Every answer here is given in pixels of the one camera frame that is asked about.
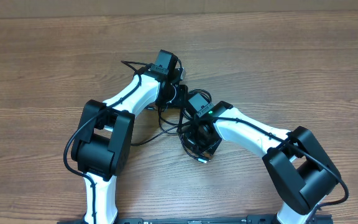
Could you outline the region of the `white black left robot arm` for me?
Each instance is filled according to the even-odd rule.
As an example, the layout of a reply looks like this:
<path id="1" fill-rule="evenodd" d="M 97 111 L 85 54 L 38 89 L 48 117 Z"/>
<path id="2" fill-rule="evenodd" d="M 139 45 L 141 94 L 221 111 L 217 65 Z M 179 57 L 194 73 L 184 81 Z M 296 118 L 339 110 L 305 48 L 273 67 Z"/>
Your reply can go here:
<path id="1" fill-rule="evenodd" d="M 116 181 L 129 155 L 135 117 L 151 103 L 174 100 L 169 91 L 185 75 L 180 59 L 166 50 L 139 69 L 137 62 L 124 64 L 134 70 L 131 83 L 108 100 L 85 104 L 63 152 L 66 169 L 85 181 L 86 213 L 78 223 L 116 222 Z"/>

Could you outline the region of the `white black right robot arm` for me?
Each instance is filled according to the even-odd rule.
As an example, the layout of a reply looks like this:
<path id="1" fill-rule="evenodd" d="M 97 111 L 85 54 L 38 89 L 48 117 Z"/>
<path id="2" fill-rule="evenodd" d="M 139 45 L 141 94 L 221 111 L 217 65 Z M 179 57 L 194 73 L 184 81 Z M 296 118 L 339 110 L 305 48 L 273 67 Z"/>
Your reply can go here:
<path id="1" fill-rule="evenodd" d="M 207 163 L 222 141 L 234 142 L 263 160 L 266 170 L 283 200 L 273 223 L 314 223 L 322 207 L 337 205 L 349 197 L 325 202 L 338 185 L 340 172 L 314 134 L 307 128 L 293 131 L 258 122 L 233 105 L 214 105 L 200 93 L 190 93 L 182 114 L 188 117 L 178 128 L 186 153 Z"/>

